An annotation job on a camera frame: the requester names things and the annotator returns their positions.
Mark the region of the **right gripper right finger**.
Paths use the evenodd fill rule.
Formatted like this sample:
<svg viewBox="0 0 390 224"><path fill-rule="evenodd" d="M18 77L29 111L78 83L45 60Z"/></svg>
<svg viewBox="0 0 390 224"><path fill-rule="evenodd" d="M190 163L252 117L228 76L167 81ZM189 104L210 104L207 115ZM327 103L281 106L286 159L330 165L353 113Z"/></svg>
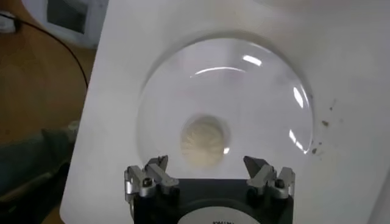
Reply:
<svg viewBox="0 0 390 224"><path fill-rule="evenodd" d="M257 195L268 194L278 200L294 198L296 175L292 168L283 167L277 172L264 159L245 156L243 161L250 176L247 185L256 189Z"/></svg>

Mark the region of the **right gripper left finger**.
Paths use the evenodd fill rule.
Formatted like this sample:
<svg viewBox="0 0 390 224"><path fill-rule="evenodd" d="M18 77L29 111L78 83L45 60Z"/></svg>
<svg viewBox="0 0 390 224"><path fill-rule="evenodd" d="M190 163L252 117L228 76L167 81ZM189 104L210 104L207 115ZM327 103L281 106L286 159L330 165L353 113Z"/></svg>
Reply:
<svg viewBox="0 0 390 224"><path fill-rule="evenodd" d="M168 155L150 159L141 169L129 166L124 171L125 201L133 201L136 196L153 197L157 191L168 197L179 195L179 180L170 177L166 172Z"/></svg>

